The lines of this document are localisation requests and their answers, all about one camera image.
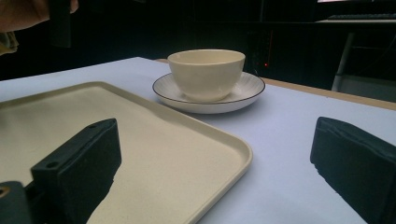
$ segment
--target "white table surface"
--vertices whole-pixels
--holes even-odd
[[[0,82],[0,102],[88,81],[159,102],[151,86],[169,72],[166,63],[132,58],[11,79]],[[396,111],[271,85],[241,110],[189,115],[244,139],[254,153],[247,173],[199,223],[364,223],[309,161],[317,119],[340,119],[396,145]]]

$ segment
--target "white bowl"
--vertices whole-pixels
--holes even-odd
[[[215,102],[226,97],[242,74],[245,54],[227,49],[196,49],[171,54],[175,82],[187,97]]]

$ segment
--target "beige tray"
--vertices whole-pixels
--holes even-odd
[[[94,82],[0,104],[0,182],[28,184],[33,165],[109,118],[119,124],[122,165],[90,223],[194,223],[252,160],[235,136]]]

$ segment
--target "saucer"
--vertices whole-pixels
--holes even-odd
[[[265,89],[264,81],[248,73],[242,73],[232,92],[216,102],[195,102],[178,88],[172,74],[158,78],[152,89],[160,100],[175,109],[197,113],[218,114],[235,111],[254,103]]]

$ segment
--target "table edge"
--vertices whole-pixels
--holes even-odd
[[[154,61],[160,62],[160,63],[167,63],[166,59],[157,59]],[[286,89],[295,90],[295,91],[308,92],[308,93],[312,93],[315,95],[331,97],[334,99],[349,101],[349,102],[357,103],[357,104],[361,104],[361,105],[371,105],[371,106],[376,106],[376,107],[380,107],[380,108],[384,108],[384,109],[396,110],[396,103],[393,103],[393,102],[376,100],[376,99],[372,99],[372,98],[367,98],[367,97],[362,97],[362,96],[358,96],[358,95],[352,95],[352,94],[347,94],[347,93],[342,93],[342,92],[337,92],[337,91],[328,91],[328,90],[323,90],[323,89],[319,89],[319,88],[308,87],[308,86],[303,86],[303,85],[284,82],[284,81],[278,81],[278,80],[274,80],[274,79],[270,79],[270,78],[266,78],[266,77],[262,77],[262,79],[264,80],[264,82],[266,84],[278,86],[281,88],[286,88]]]

